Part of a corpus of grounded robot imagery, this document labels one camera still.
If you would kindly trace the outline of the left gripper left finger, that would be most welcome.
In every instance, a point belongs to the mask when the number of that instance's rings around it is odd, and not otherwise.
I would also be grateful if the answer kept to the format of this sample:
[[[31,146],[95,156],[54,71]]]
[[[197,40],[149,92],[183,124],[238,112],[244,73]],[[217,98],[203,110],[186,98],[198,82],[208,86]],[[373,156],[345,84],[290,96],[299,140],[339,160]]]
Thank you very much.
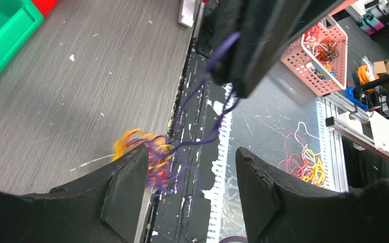
[[[48,193],[0,192],[0,242],[134,242],[147,170],[139,145]]]

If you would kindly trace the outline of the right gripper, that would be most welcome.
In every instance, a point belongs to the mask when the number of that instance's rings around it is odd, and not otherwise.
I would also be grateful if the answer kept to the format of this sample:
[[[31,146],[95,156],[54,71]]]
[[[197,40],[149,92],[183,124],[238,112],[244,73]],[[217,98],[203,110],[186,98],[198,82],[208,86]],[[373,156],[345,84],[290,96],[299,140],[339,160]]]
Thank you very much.
[[[298,37],[342,1],[219,1],[208,15],[212,56],[208,73],[247,98]]]

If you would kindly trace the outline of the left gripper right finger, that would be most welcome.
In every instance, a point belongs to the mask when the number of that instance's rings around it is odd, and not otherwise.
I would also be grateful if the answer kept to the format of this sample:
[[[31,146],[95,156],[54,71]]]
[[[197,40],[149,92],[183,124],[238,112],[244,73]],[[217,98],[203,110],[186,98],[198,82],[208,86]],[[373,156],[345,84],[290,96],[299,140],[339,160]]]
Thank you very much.
[[[236,151],[236,168],[248,242],[389,242],[389,179],[335,192],[244,147]]]

